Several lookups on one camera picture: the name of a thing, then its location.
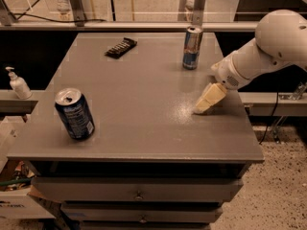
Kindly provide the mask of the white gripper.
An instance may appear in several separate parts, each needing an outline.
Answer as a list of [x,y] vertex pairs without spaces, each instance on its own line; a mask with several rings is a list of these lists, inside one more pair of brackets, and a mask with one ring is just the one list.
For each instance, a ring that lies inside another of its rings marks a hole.
[[193,112],[202,114],[221,101],[227,89],[237,90],[251,82],[252,57],[232,52],[211,66],[217,83],[209,83],[196,101]]

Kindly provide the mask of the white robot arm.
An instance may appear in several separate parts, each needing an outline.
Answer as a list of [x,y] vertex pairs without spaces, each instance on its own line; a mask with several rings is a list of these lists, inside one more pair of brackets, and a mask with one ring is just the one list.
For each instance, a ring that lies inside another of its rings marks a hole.
[[307,21],[295,11],[272,11],[258,22],[251,41],[211,66],[215,82],[206,85],[193,112],[202,114],[229,90],[290,65],[307,68]]

